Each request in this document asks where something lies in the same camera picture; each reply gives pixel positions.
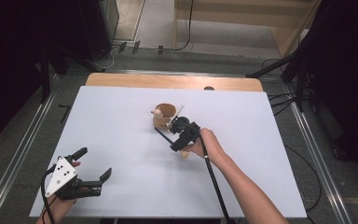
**black cable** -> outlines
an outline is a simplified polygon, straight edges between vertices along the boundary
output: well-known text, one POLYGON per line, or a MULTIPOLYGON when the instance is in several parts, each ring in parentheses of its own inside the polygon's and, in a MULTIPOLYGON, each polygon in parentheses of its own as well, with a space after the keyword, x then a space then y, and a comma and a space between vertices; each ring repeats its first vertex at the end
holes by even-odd
POLYGON ((273 107, 275 107, 275 106, 278 106, 278 105, 284 105, 284 104, 286 104, 286 103, 292 103, 292 102, 295 101, 295 100, 296 100, 296 97, 291 97, 291 98, 289 98, 289 99, 287 99, 287 100, 285 100, 285 101, 272 104, 272 105, 271 105, 271 108, 273 108, 273 107))
POLYGON ((50 210, 50 205, 48 204, 48 198, 46 198, 46 190, 45 190, 45 182, 46 182, 46 177, 54 172, 56 165, 54 164, 53 166, 51 166, 44 174, 42 177, 42 183, 40 184, 40 190, 41 190, 41 194, 42 194, 42 199, 43 199, 43 203, 45 204, 45 209, 48 212, 48 218, 50 219, 50 223, 51 224, 55 224, 54 222, 54 217, 51 213, 50 210))
POLYGON ((264 69, 264 64, 266 63, 266 62, 268 62, 268 61, 271 61, 271 60, 280 60, 280 59, 278 59, 278 58, 271 58, 271 59, 266 59, 264 62, 262 62, 261 63, 261 70, 263 70, 264 69))
POLYGON ((192 21, 192 17, 193 17, 193 6, 194 6, 194 0, 191 0, 190 17, 188 19, 188 39, 184 46, 182 46, 179 49, 152 49, 152 48, 138 48, 138 49, 168 50, 168 51, 179 51, 179 50, 185 49, 187 47, 188 43, 190 43, 190 38, 191 38, 191 21, 192 21))
POLYGON ((246 77, 254 77, 254 78, 258 78, 258 77, 262 77, 264 76, 266 73, 270 72, 270 71, 273 71, 281 66, 284 66, 285 64, 289 63, 293 60, 294 58, 294 53, 290 54, 289 56, 285 57, 285 58, 282 58, 280 59, 279 61, 277 61, 276 63, 273 63, 269 66, 267 66, 266 68, 260 70, 260 71, 257 71, 255 73, 252 73, 252 74, 247 74, 245 75, 246 77))
MULTIPOLYGON (((55 197, 54 197, 54 199, 53 199, 53 201, 51 201, 51 203, 49 203, 48 204, 48 207, 51 207, 51 205, 56 201, 56 199, 58 198, 58 196, 56 195, 55 197)), ((43 221, 43 223, 46 223, 45 222, 45 214, 46 214, 46 209, 45 209, 45 211, 43 211, 43 215, 42 215, 42 221, 43 221)))
POLYGON ((281 96, 286 96, 286 95, 294 95, 294 93, 282 93, 282 94, 275 94, 275 95, 267 95, 267 97, 271 97, 271 98, 268 98, 269 101, 273 100, 273 99, 276 99, 278 97, 281 97, 281 96))
POLYGON ((185 27, 186 27, 186 30, 187 30, 187 33, 188 33, 188 38, 190 38, 190 29, 188 29, 186 21, 185 21, 185 27))
POLYGON ((309 168, 310 168, 310 169, 312 170, 312 172, 315 174, 316 179, 318 180, 319 195, 318 195, 318 198, 316 199, 315 203, 314 203, 310 208, 306 208, 306 209, 305 209, 307 212, 309 212, 310 210, 312 210, 313 208, 316 207, 316 205, 319 203, 319 201, 320 201, 321 198, 322 198, 322 183, 321 183, 321 179, 319 178, 318 173, 316 172, 316 170, 312 167, 312 165, 311 165, 303 156, 301 156, 298 152, 296 152, 294 149, 290 148, 290 147, 287 146, 287 145, 284 145, 284 147, 287 148, 287 149, 289 149, 289 150, 291 150, 291 151, 293 151, 294 153, 296 153, 297 156, 298 156, 299 158, 301 158, 301 159, 309 166, 309 168))
MULTIPOLYGON (((114 49, 113 47, 114 46, 118 46, 118 47, 120 47, 120 45, 119 44, 113 44, 112 46, 111 46, 111 49, 110 50, 108 50, 107 52, 112 52, 112 50, 114 49)), ((92 62, 98 62, 98 61, 100 61, 102 58, 103 58, 103 56, 105 56, 105 53, 103 53, 98 59, 96 59, 96 60, 92 60, 92 61, 88 61, 89 63, 92 63, 92 62)))
POLYGON ((222 211, 223 211, 223 215, 225 216, 225 220, 226 220, 226 223, 227 224, 231 224, 231 223, 234 223, 235 224, 235 221, 230 219, 229 215, 228 215, 228 212, 227 212, 227 209, 226 209, 226 205, 225 205, 225 202, 223 200, 223 197, 222 197, 222 193, 220 192, 220 188, 217 184, 217 180, 216 180, 216 177, 214 176, 214 173, 213 173, 213 169, 212 169, 212 165, 211 165, 211 161, 209 160, 209 156, 208 156, 208 151, 206 149, 206 146, 204 144, 204 141, 202 139, 202 136, 200 134, 200 131, 197 130, 196 128, 194 128, 193 126, 191 125, 188 125, 188 124, 184 124, 184 126, 188 127, 188 128, 191 128, 192 130, 196 131, 198 133, 198 136, 199 136, 199 139, 201 141, 201 145, 202 145, 202 151, 204 153, 204 159, 205 159, 205 163, 206 163, 206 167, 208 168, 208 172, 209 172, 209 175, 211 176, 211 179, 212 179, 212 182, 213 182, 213 186, 214 186, 214 190, 216 191, 216 194, 217 194, 217 199, 219 200, 219 203, 220 203, 220 207, 222 208, 222 211))
POLYGON ((159 134, 161 134, 161 136, 165 139, 165 140, 167 140, 167 142, 169 142, 171 145, 173 145, 173 141, 171 141, 171 139, 169 139, 167 136, 165 136, 165 134, 164 133, 162 133, 158 128, 156 128, 155 127, 155 130, 159 133, 159 134))
POLYGON ((277 116, 277 115, 279 115, 279 114, 281 114, 281 113, 283 112, 283 110, 286 109, 287 106, 289 106, 291 103, 292 103, 292 102, 288 103, 288 104, 287 104, 286 106, 284 106, 280 111, 276 112, 276 113, 274 114, 274 117, 277 116))
POLYGON ((310 218, 310 216, 308 216, 308 214, 307 214, 307 219, 308 219, 312 224, 315 224, 315 222, 312 220, 312 218, 310 218))
POLYGON ((65 113, 63 114, 62 119, 60 120, 60 123, 63 123, 65 121, 66 117, 68 116, 69 111, 71 111, 72 107, 70 105, 58 105, 58 107, 66 108, 65 113))

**wooden board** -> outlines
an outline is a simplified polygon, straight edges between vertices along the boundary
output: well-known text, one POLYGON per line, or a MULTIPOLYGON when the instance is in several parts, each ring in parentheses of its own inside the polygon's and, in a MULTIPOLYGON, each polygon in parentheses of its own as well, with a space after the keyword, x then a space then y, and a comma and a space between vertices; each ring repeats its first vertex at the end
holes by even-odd
POLYGON ((218 91, 262 91, 258 79, 237 77, 169 76, 145 74, 108 74, 89 75, 87 86, 116 86, 142 88, 171 88, 203 90, 214 87, 218 91))

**figurine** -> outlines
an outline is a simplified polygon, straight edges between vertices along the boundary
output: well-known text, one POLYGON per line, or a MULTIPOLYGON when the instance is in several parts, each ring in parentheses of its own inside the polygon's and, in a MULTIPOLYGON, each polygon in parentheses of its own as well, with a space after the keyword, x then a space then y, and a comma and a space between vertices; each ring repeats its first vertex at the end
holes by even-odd
POLYGON ((170 104, 159 104, 154 110, 153 125, 162 130, 169 130, 171 128, 171 120, 176 114, 176 107, 170 104))
POLYGON ((183 150, 180 150, 179 153, 180 153, 180 156, 184 159, 187 158, 188 155, 190 154, 189 151, 183 151, 183 150))

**metal frame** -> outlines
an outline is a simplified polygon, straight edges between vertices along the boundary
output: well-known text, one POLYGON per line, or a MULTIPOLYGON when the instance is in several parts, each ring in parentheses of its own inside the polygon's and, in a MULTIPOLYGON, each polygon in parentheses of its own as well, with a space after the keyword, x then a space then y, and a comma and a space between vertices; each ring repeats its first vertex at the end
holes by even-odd
POLYGON ((49 97, 47 98, 46 102, 41 104, 35 115, 34 118, 28 127, 25 135, 22 137, 22 140, 20 142, 20 145, 18 146, 16 152, 13 155, 13 158, 11 159, 10 164, 8 165, 4 175, 2 176, 0 180, 0 209, 5 201, 6 196, 8 195, 8 192, 10 191, 10 188, 14 182, 14 180, 17 177, 17 174, 20 171, 20 168, 28 154, 28 151, 34 141, 34 138, 36 137, 39 128, 45 119, 46 114, 48 113, 51 103, 54 99, 55 92, 61 82, 60 77, 56 74, 53 77, 53 90, 49 97))
POLYGON ((191 73, 191 72, 168 72, 168 71, 144 71, 144 70, 112 70, 109 73, 117 74, 142 74, 142 75, 165 75, 165 76, 193 76, 193 77, 243 77, 244 74, 219 74, 219 73, 191 73))
MULTIPOLYGON (((284 85, 286 92, 293 92, 290 87, 286 84, 284 85)), ((351 224, 351 216, 345 206, 345 203, 342 200, 341 194, 337 188, 336 183, 334 182, 333 177, 330 174, 330 171, 327 168, 324 158, 322 156, 321 150, 319 149, 315 138, 310 130, 310 126, 307 123, 307 119, 304 113, 300 112, 296 103, 291 104, 292 110, 295 114, 298 127, 300 128, 304 140, 306 141, 307 148, 310 151, 313 163, 315 164, 316 171, 321 179, 322 184, 324 185, 324 190, 326 192, 327 198, 331 203, 333 211, 336 215, 337 221, 340 224, 351 224)))

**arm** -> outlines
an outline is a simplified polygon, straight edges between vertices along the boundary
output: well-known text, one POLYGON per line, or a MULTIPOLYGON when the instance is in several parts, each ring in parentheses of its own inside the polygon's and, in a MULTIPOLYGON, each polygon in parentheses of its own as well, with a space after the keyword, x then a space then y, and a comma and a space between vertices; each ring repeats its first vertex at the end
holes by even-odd
MULTIPOLYGON (((263 190, 257 186, 225 153, 211 130, 200 131, 211 162, 216 165, 231 186, 240 207, 250 223, 288 223, 263 190)), ((198 139, 184 150, 203 158, 198 139)))
MULTIPOLYGON (((76 202, 76 200, 62 200, 60 198, 56 198, 57 196, 51 195, 48 197, 48 204, 51 204, 50 210, 51 214, 54 217, 54 223, 59 224, 62 222, 65 215, 71 210, 72 206, 76 202)), ((49 224, 51 223, 50 218, 48 218, 48 213, 44 208, 42 213, 40 214, 39 219, 36 221, 36 224, 49 224)))

